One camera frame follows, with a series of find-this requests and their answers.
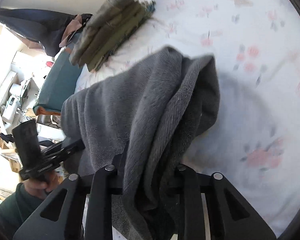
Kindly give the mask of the dark green sleeve forearm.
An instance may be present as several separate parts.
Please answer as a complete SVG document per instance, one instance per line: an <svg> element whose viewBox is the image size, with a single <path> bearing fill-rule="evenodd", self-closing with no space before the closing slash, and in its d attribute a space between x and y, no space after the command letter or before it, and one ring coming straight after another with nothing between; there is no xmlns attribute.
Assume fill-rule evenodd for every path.
<svg viewBox="0 0 300 240"><path fill-rule="evenodd" d="M42 204L43 200L36 194L30 194L26 189L26 183L17 185L15 192L0 204L0 225L8 238L13 238L23 222Z"/></svg>

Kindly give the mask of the person left hand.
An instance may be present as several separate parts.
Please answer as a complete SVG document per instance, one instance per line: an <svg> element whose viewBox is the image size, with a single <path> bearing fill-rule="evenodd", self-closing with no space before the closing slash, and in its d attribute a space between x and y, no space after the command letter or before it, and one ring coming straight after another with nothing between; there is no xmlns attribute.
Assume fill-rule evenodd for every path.
<svg viewBox="0 0 300 240"><path fill-rule="evenodd" d="M25 191L34 197L44 200L59 185L56 171L49 171L44 177L44 181L33 178L24 181Z"/></svg>

